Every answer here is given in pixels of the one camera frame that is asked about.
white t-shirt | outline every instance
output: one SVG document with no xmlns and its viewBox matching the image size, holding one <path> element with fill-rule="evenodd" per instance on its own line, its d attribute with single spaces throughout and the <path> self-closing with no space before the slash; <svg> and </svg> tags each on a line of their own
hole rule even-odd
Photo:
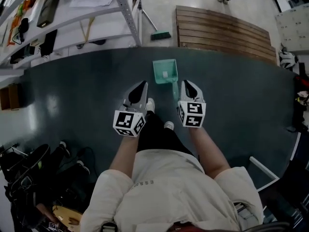
<svg viewBox="0 0 309 232">
<path fill-rule="evenodd" d="M 243 230 L 234 203 L 243 203 L 262 224 L 260 197 L 246 169 L 232 168 L 214 180 L 191 155 L 162 149 L 136 154 L 132 179 L 106 170 L 97 180 L 81 232 L 115 222 L 123 232 L 165 232 L 192 222 L 205 230 Z"/>
</svg>

broom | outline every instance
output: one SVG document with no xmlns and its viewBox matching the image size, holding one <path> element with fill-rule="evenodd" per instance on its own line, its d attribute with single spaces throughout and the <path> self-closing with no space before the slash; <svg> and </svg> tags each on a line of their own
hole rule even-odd
<svg viewBox="0 0 309 232">
<path fill-rule="evenodd" d="M 169 31 L 158 30 L 155 24 L 153 23 L 153 21 L 147 15 L 147 13 L 144 10 L 142 12 L 145 14 L 145 16 L 147 17 L 147 19 L 150 21 L 150 23 L 153 25 L 155 29 L 155 32 L 152 33 L 150 37 L 152 41 L 171 38 Z"/>
</svg>

wooden slat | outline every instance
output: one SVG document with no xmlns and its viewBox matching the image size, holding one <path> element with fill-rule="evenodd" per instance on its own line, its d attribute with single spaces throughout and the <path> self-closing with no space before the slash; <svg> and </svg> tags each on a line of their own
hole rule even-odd
<svg viewBox="0 0 309 232">
<path fill-rule="evenodd" d="M 199 8 L 192 8 L 192 7 L 186 7 L 186 6 L 179 6 L 179 5 L 176 6 L 176 10 L 192 11 L 192 12 L 197 12 L 197 13 L 202 13 L 202 14 L 208 14 L 208 15 L 219 16 L 219 17 L 222 17 L 222 18 L 226 18 L 226 19 L 233 20 L 233 21 L 235 21 L 235 22 L 242 23 L 242 24 L 244 24 L 244 25 L 246 25 L 246 26 L 248 26 L 248 27 L 251 27 L 251 28 L 253 28 L 253 29 L 259 30 L 260 32 L 269 35 L 269 33 L 268 33 L 266 30 L 264 30 L 264 29 L 262 29 L 262 28 L 260 28 L 260 27 L 258 27 L 258 26 L 256 26 L 256 25 L 251 24 L 251 23 L 249 23 L 249 22 L 246 22 L 246 21 L 244 21 L 244 20 L 235 18 L 235 17 L 233 17 L 233 16 L 227 15 L 227 14 L 223 14 L 223 13 L 219 13 L 219 12 L 215 12 L 215 11 L 211 11 L 211 10 L 205 10 L 205 9 L 199 9 Z"/>
<path fill-rule="evenodd" d="M 238 27 L 238 28 L 247 30 L 249 32 L 252 32 L 254 34 L 257 34 L 257 35 L 269 40 L 269 34 L 261 33 L 260 31 L 258 31 L 256 29 L 253 29 L 253 28 L 248 27 L 244 24 L 232 21 L 230 19 L 221 18 L 221 17 L 211 15 L 211 14 L 202 14 L 202 13 L 197 13 L 197 12 L 181 11 L 181 10 L 177 10 L 176 14 L 177 14 L 177 16 L 179 16 L 179 15 L 191 16 L 191 17 L 205 19 L 207 21 L 215 21 L 215 22 L 225 24 L 225 26 L 231 25 L 231 26 L 234 26 L 234 27 Z"/>
<path fill-rule="evenodd" d="M 205 19 L 201 19 L 201 18 L 197 18 L 197 17 L 191 17 L 191 16 L 183 16 L 183 15 L 178 15 L 177 16 L 177 22 L 193 22 L 195 24 L 201 24 L 201 25 L 208 25 L 210 27 L 217 27 L 217 28 L 221 28 L 222 30 L 229 30 L 229 31 L 233 31 L 236 33 L 241 33 L 241 34 L 245 34 L 248 35 L 250 37 L 253 37 L 255 39 L 261 40 L 267 44 L 270 44 L 270 40 L 261 37 L 255 33 L 252 33 L 250 31 L 232 26 L 232 25 L 227 25 L 227 24 L 223 24 L 223 23 L 219 23 L 219 22 L 215 22 L 215 21 L 211 21 L 211 20 L 205 20 Z"/>
<path fill-rule="evenodd" d="M 247 42 L 250 42 L 252 44 L 261 46 L 263 48 L 266 48 L 266 49 L 276 53 L 275 48 L 270 46 L 270 44 L 265 43 L 264 41 L 260 41 L 260 40 L 257 40 L 255 38 L 252 38 L 252 37 L 247 36 L 245 34 L 239 34 L 239 33 L 232 32 L 232 31 L 225 31 L 225 30 L 222 30 L 222 29 L 219 29 L 219 28 L 209 27 L 209 26 L 206 26 L 206 25 L 193 24 L 193 23 L 180 22 L 178 24 L 179 24 L 178 25 L 179 29 L 188 29 L 188 30 L 194 30 L 194 31 L 216 33 L 216 34 L 228 36 L 230 38 L 235 38 L 235 39 L 238 39 L 238 40 L 244 40 L 244 41 L 247 41 Z"/>
<path fill-rule="evenodd" d="M 246 52 L 241 52 L 235 49 L 229 49 L 229 48 L 225 48 L 225 47 L 218 47 L 218 46 L 213 46 L 213 45 L 205 45 L 205 44 L 195 44 L 195 43 L 186 43 L 186 46 L 181 46 L 184 48 L 193 48 L 193 49 L 200 49 L 200 50 L 212 50 L 212 51 L 220 51 L 220 52 L 225 52 L 225 53 L 229 53 L 232 55 L 245 55 L 247 57 L 253 58 L 255 60 L 259 60 L 259 61 L 263 61 L 263 62 L 267 62 L 269 64 L 272 65 L 277 65 L 276 62 L 273 62 L 267 58 L 261 58 L 259 56 L 250 54 L 250 53 L 246 53 Z"/>
<path fill-rule="evenodd" d="M 263 52 L 247 48 L 245 46 L 233 44 L 233 43 L 227 43 L 224 41 L 220 40 L 212 40 L 212 39 L 204 39 L 204 38 L 199 38 L 199 37 L 192 37 L 192 36 L 179 36 L 180 43 L 195 43 L 195 44 L 205 44 L 205 45 L 212 45 L 212 46 L 218 46 L 218 47 L 224 47 L 224 48 L 229 48 L 229 49 L 235 49 L 238 51 L 246 52 L 252 55 L 256 55 L 262 58 L 267 58 L 271 61 L 275 61 L 276 58 L 269 55 L 265 54 Z"/>
<path fill-rule="evenodd" d="M 276 57 L 276 53 L 274 51 L 270 51 L 269 49 L 263 48 L 261 46 L 252 44 L 250 42 L 231 38 L 228 36 L 220 35 L 220 34 L 214 34 L 214 33 L 207 33 L 207 32 L 201 32 L 201 31 L 193 31 L 193 30 L 186 30 L 186 29 L 180 29 L 179 35 L 181 36 L 193 36 L 193 37 L 200 37 L 200 38 L 207 38 L 207 39 L 213 39 L 213 40 L 220 40 L 232 44 L 241 45 L 244 47 L 248 47 L 251 49 L 258 50 L 260 52 L 266 53 L 270 56 Z"/>
</svg>

dark gray floor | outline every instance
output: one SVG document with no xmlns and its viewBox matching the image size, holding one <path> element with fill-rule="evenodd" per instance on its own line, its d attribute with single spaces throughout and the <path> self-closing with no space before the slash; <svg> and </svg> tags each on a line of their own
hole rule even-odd
<svg viewBox="0 0 309 232">
<path fill-rule="evenodd" d="M 189 149 L 173 106 L 171 85 L 157 85 L 152 61 L 175 58 L 179 80 L 188 79 L 204 92 L 204 127 L 232 165 L 256 157 L 282 175 L 296 134 L 291 125 L 294 75 L 279 67 L 220 52 L 179 48 L 131 48 L 93 52 L 52 61 L 25 71 L 20 78 L 27 107 L 0 113 L 0 141 L 26 148 L 65 139 L 76 153 L 93 148 L 99 172 L 108 168 L 121 137 L 112 128 L 113 114 L 125 90 L 147 80 L 149 96 L 162 120 Z M 87 163 L 92 165 L 92 158 Z"/>
</svg>

